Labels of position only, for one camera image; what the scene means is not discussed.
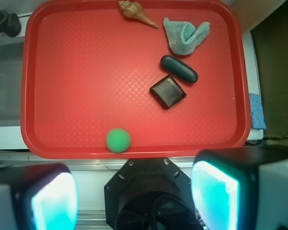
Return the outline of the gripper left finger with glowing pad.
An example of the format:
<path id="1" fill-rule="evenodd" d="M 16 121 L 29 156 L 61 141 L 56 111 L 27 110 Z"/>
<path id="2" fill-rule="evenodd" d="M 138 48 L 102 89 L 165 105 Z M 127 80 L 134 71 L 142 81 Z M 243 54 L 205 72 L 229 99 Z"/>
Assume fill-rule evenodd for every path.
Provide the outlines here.
<path id="1" fill-rule="evenodd" d="M 75 177 L 61 163 L 0 168 L 0 230 L 73 230 Z"/>

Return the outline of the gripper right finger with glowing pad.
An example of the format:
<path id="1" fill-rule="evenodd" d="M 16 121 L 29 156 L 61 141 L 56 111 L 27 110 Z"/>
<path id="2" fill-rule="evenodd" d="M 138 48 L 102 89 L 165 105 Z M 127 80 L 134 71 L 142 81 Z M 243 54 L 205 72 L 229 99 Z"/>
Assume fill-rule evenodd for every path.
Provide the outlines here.
<path id="1" fill-rule="evenodd" d="M 288 147 L 202 150 L 191 192 L 210 230 L 288 230 Z"/>

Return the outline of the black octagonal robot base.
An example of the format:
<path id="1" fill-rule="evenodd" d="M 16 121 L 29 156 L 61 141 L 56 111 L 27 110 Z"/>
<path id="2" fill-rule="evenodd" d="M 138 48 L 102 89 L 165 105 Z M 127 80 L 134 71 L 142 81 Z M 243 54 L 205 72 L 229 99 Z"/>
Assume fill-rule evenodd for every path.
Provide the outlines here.
<path id="1" fill-rule="evenodd" d="M 168 158 L 130 159 L 104 186 L 114 230 L 202 230 L 191 180 Z"/>

